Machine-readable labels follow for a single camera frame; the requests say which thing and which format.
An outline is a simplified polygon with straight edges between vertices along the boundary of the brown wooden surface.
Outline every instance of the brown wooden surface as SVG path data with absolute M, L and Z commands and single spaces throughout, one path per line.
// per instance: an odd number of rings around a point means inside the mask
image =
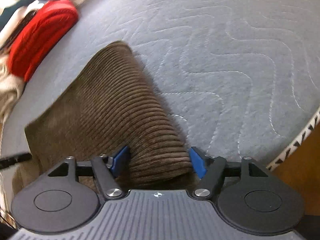
M 302 195 L 306 214 L 320 215 L 320 125 L 273 173 Z

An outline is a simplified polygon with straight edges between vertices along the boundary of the pile of clothes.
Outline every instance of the pile of clothes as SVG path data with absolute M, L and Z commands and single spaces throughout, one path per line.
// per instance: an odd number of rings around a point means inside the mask
M 0 123 L 47 53 L 77 21 L 70 0 L 36 0 L 14 12 L 0 31 Z

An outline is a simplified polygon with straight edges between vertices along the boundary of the red garment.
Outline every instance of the red garment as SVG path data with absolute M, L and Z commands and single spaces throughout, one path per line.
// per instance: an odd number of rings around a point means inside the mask
M 78 21 L 70 0 L 47 2 L 11 46 L 9 71 L 29 81 L 47 53 Z

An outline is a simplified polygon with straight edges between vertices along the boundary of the gray quilted fabric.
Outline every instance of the gray quilted fabric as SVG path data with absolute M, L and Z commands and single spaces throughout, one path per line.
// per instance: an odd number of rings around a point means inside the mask
M 320 0 L 86 0 L 7 121 L 2 154 L 102 47 L 124 40 L 187 146 L 263 164 L 320 102 Z

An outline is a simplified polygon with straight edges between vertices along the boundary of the brown corduroy fabric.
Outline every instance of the brown corduroy fabric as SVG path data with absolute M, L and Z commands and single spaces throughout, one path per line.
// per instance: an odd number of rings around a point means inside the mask
M 164 183 L 161 188 L 170 188 L 177 181 L 183 181 L 180 187 L 193 183 L 185 179 L 193 176 L 183 144 L 130 48 L 120 41 L 93 56 L 56 102 L 25 128 L 25 134 L 34 159 L 16 174 L 15 193 L 67 156 L 88 160 L 111 155 L 125 145 L 132 159 L 118 180 L 121 186 L 152 188 Z

